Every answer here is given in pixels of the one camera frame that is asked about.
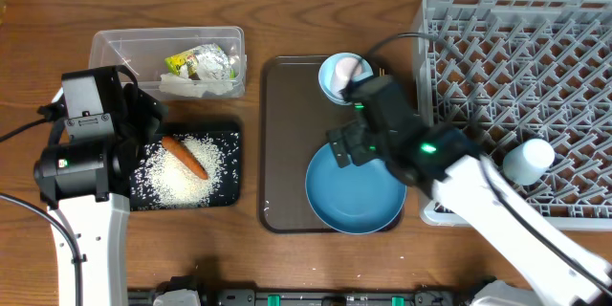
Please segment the pink cup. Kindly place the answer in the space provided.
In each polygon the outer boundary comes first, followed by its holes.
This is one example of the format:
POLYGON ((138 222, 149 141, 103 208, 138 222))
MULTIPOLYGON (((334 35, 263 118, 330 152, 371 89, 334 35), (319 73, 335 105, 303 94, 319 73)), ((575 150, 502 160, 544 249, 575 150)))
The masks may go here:
POLYGON ((354 78, 363 73, 360 60, 353 56, 340 58, 334 67, 330 80, 330 91, 337 98, 343 98, 341 91, 354 78))

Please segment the white tissue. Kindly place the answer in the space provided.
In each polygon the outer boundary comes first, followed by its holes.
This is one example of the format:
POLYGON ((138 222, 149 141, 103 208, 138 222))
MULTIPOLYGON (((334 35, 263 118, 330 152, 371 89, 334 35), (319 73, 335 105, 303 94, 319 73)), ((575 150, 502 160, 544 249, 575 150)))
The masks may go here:
POLYGON ((188 98, 202 98, 205 93, 222 96, 233 89, 229 81, 206 80, 204 83, 188 78, 182 78, 173 74, 161 75, 159 89, 175 96, 188 98))

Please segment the small light blue bowl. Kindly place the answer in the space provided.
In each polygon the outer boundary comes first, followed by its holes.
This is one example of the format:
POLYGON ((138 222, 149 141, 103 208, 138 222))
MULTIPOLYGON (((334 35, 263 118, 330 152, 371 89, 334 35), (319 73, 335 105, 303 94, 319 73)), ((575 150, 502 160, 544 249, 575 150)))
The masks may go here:
POLYGON ((353 53, 339 53, 339 54, 331 55, 330 57, 328 57, 323 62, 321 67, 319 68, 319 72, 318 72, 319 87, 321 91, 324 93, 324 95, 329 100, 331 100, 333 103, 338 104, 338 105, 348 105, 348 102, 346 102, 344 98, 335 97, 330 91, 329 86, 330 86, 330 80, 334 72, 334 67, 336 65, 336 62, 340 58, 345 57, 345 56, 353 56, 353 57, 358 58, 363 68, 363 73, 359 76, 355 76, 350 82, 356 83, 358 81, 362 81, 374 75, 372 67, 369 65, 369 63, 365 59, 363 59, 359 55, 355 55, 353 53))

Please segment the large blue plate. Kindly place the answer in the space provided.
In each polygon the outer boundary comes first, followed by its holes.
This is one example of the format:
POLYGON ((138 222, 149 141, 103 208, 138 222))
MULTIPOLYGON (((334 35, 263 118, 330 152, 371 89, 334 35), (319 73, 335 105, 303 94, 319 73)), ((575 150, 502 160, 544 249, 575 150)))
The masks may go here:
POLYGON ((310 161, 305 191, 311 209, 328 227, 348 234, 383 230, 400 215, 406 186, 378 159, 340 167, 330 144, 310 161))

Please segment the green yellow snack wrapper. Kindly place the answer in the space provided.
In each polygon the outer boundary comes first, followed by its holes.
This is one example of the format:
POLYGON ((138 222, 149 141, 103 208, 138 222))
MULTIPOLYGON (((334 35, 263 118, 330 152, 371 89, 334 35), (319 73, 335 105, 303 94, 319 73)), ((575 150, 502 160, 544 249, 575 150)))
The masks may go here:
POLYGON ((197 59, 195 48, 167 57, 164 62, 168 71, 178 77, 196 76, 197 59))

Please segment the orange carrot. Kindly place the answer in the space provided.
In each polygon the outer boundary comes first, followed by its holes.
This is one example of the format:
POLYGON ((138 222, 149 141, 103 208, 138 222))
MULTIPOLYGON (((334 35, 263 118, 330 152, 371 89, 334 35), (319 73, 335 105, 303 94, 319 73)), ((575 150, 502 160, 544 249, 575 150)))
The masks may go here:
POLYGON ((186 168, 202 180, 208 179, 208 173, 195 158, 195 156, 178 140, 173 137, 163 137, 162 147, 176 157, 186 168))

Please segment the light blue cup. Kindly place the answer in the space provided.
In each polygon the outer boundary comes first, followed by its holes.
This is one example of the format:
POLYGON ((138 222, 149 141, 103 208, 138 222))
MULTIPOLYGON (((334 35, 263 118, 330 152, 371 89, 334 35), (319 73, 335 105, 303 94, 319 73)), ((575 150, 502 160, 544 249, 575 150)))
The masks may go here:
POLYGON ((553 164, 554 148, 543 139, 529 139, 510 151, 503 160, 507 179, 520 186, 536 183, 553 164))

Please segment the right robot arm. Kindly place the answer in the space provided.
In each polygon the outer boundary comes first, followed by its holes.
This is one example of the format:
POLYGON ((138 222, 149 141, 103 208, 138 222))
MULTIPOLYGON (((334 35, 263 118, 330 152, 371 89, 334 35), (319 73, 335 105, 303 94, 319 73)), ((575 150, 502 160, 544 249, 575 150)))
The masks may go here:
POLYGON ((429 126, 392 76, 341 90, 356 118, 327 139, 339 167, 383 161, 407 186, 461 216, 499 251, 545 305, 608 305, 611 265, 556 229, 516 194, 481 147, 448 123, 429 126))

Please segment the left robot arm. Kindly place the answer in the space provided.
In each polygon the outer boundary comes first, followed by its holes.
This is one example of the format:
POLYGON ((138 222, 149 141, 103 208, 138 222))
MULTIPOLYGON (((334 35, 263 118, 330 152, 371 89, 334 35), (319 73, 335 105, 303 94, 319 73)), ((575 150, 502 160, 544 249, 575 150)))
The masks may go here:
POLYGON ((66 73, 33 176, 53 220, 59 302, 125 305, 130 176, 167 113, 124 65, 66 73))

